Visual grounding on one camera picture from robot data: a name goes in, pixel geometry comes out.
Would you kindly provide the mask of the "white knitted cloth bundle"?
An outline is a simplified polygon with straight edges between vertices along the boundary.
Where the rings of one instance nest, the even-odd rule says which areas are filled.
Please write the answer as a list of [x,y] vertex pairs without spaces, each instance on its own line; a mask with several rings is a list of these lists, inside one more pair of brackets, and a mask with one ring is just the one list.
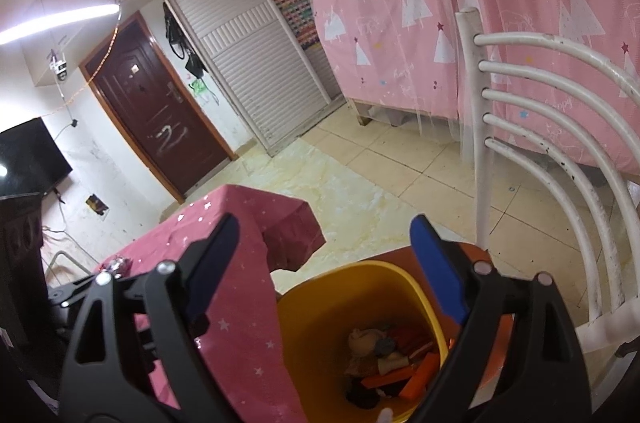
[[350,351],[345,374],[350,377],[374,377],[410,365],[397,342],[385,331],[354,329],[348,336]]

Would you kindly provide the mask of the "yellow trash bin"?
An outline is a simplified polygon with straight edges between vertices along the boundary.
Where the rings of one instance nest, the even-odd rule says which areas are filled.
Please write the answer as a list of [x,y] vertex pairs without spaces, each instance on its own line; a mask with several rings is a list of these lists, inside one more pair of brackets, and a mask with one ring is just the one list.
[[309,422],[405,422],[422,401],[401,390],[458,333],[409,249],[302,282],[278,304],[286,371]]

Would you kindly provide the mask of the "crumpled silver wrapper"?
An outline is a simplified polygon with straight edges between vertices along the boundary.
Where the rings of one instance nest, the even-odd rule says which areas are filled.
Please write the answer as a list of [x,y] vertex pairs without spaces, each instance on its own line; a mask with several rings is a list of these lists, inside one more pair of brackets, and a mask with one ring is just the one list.
[[129,257],[115,255],[108,261],[104,261],[101,270],[109,273],[114,279],[126,278],[130,276],[132,261]]

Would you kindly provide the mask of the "pink star tablecloth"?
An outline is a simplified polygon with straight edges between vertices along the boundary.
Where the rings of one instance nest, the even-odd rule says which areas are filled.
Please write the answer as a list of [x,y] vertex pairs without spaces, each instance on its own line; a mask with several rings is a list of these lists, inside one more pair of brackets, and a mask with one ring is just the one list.
[[303,422],[299,395],[285,369],[271,274],[296,271],[326,242],[310,205],[300,199],[224,185],[190,203],[118,251],[135,275],[175,261],[206,238],[226,214],[240,241],[209,304],[207,332],[196,341],[212,376],[245,422]]

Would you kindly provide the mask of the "white metal chair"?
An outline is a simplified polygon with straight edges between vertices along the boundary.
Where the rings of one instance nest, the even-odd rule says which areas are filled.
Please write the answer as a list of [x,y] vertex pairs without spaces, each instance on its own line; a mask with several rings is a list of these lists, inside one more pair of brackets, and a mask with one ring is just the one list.
[[590,68],[631,100],[639,86],[602,54],[537,32],[487,33],[480,12],[456,16],[472,131],[475,243],[522,276],[558,284],[585,354],[639,333],[639,191],[592,127],[534,88],[585,106],[631,152],[639,137],[608,99],[567,72],[507,64],[530,48]]

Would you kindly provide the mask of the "dark brown door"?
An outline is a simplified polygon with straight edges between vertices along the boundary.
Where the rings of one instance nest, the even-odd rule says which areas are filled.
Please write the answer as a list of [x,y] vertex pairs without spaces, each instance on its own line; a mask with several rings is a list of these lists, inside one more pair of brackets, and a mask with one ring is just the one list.
[[79,69],[116,130],[178,203],[214,169],[236,159],[140,13],[96,46]]

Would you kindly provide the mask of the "ceiling light tube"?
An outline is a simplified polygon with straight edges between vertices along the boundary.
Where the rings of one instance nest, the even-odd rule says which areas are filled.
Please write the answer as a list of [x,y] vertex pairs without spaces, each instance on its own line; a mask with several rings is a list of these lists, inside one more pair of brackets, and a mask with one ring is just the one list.
[[41,32],[65,27],[68,24],[78,24],[78,22],[86,20],[117,15],[119,12],[120,6],[118,4],[103,4],[35,17],[3,30],[0,33],[0,45],[10,44]]

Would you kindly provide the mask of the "black bags hanging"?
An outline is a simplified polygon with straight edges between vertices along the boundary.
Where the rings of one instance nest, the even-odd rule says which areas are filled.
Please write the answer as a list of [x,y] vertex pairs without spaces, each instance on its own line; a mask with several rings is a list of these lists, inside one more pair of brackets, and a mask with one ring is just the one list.
[[201,58],[194,52],[190,41],[180,28],[166,3],[163,3],[163,13],[165,35],[172,52],[186,63],[186,70],[188,70],[195,79],[201,79],[206,72]]

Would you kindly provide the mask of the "white louvred wardrobe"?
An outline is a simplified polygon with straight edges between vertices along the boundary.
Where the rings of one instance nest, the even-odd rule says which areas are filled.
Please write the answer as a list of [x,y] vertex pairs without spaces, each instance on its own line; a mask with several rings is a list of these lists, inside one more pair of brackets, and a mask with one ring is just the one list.
[[165,0],[268,154],[342,103],[320,45],[303,47],[273,0]]

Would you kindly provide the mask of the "colourful chart poster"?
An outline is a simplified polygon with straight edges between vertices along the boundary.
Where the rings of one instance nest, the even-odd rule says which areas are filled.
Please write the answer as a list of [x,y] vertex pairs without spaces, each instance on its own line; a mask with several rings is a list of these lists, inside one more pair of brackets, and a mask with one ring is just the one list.
[[273,0],[303,50],[320,43],[311,0]]

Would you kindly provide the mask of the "grey metal tube frame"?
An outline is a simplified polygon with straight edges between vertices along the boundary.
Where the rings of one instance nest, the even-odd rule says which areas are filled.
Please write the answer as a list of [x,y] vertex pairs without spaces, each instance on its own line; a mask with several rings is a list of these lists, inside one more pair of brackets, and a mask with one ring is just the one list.
[[66,251],[55,252],[50,261],[43,264],[44,278],[49,287],[68,284],[92,274],[92,270]]

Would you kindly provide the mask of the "black wall television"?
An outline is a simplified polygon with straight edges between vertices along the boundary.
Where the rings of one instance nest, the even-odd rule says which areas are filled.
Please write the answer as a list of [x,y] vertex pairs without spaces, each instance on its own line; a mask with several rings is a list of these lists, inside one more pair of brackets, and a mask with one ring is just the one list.
[[41,118],[1,133],[0,164],[1,197],[45,196],[73,171]]

